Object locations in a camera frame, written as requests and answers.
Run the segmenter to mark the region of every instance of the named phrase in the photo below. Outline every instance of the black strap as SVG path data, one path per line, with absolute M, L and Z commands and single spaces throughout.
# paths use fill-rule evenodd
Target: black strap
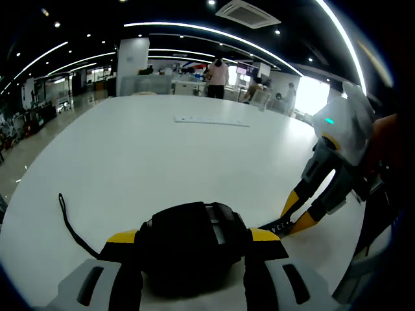
M 66 204 L 65 204 L 64 196 L 62 196 L 62 193 L 59 194 L 59 204 L 60 204 L 60 208 L 62 209 L 62 214 L 64 216 L 65 225 L 68 231 L 71 233 L 75 242 L 79 246 L 81 246 L 83 249 L 85 249 L 92 257 L 95 257 L 96 259 L 98 259 L 99 254 L 96 251 L 94 251 L 88 244 L 86 244 L 86 242 L 80 236 L 77 235 L 77 233 L 73 230 L 71 224 L 68 222 L 67 215 L 66 215 Z

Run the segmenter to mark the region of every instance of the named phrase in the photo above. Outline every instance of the pink shirt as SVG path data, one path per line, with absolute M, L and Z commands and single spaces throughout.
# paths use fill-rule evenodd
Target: pink shirt
M 224 86 L 229 79 L 228 65 L 222 62 L 222 65 L 216 67 L 214 63 L 210 65 L 209 74 L 211 75 L 210 83 L 211 86 Z

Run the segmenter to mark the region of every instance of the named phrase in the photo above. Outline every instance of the person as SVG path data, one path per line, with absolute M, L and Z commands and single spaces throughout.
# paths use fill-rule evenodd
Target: person
M 267 93 L 273 93 L 273 91 L 272 91 L 272 79 L 270 79 L 270 78 L 266 78 L 265 79 L 265 81 L 264 80 L 262 80 L 262 88 L 263 88 L 263 91 L 264 92 L 267 92 Z
M 260 77 L 256 76 L 254 78 L 254 83 L 250 85 L 250 87 L 246 91 L 245 95 L 243 96 L 242 101 L 245 102 L 246 104 L 249 104 L 248 102 L 250 102 L 252 100 L 252 97 L 254 97 L 254 94 L 257 91 L 257 89 L 259 89 L 261 91 L 263 90 L 263 88 L 262 88 L 262 86 L 260 86 L 260 84 L 262 84 L 262 79 Z
M 209 77 L 209 66 L 206 66 L 205 71 L 202 74 L 203 80 L 205 81 L 205 86 L 203 88 L 203 95 L 206 97 L 208 95 L 208 89 L 210 85 Z
M 294 89 L 292 82 L 288 83 L 287 96 L 283 98 L 284 103 L 287 105 L 287 115 L 290 116 L 294 111 L 294 105 L 296 102 L 297 91 Z
M 225 92 L 225 84 L 229 80 L 229 69 L 221 57 L 218 57 L 213 64 L 210 65 L 207 77 L 210 78 L 209 87 L 207 89 L 207 97 L 223 99 Z

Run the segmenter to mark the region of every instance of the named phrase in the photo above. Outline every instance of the white table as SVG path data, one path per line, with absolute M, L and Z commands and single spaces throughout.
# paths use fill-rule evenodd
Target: white table
M 250 127 L 174 123 L 174 116 L 227 118 Z M 23 176 L 5 215 L 1 263 L 30 305 L 45 305 L 58 283 L 90 258 L 64 225 L 59 192 L 75 231 L 97 251 L 113 234 L 187 202 L 221 202 L 247 226 L 263 225 L 279 217 L 315 142 L 305 123 L 227 100 L 107 99 L 69 125 Z M 320 273 L 331 293 L 350 263 L 364 214 L 352 195 L 347 199 L 317 226 L 283 239 L 289 255 Z M 243 310 L 243 262 L 232 275 L 222 291 L 185 301 L 156 301 L 145 290 L 141 309 L 217 310 L 213 305 L 220 304 Z
M 203 82 L 203 81 L 182 81 L 182 80 L 172 80 L 171 83 L 172 84 L 183 83 L 183 84 L 189 84 L 192 86 L 204 86 L 206 84 L 206 82 Z

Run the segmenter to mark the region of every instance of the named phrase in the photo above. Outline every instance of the floor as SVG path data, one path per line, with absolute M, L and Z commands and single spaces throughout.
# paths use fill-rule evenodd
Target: floor
M 0 195 L 7 203 L 9 203 L 20 179 L 40 152 L 64 128 L 107 97 L 106 90 L 88 92 L 73 97 L 71 109 L 62 110 L 37 134 L 21 140 L 9 150 L 2 151 L 5 162 L 0 164 Z

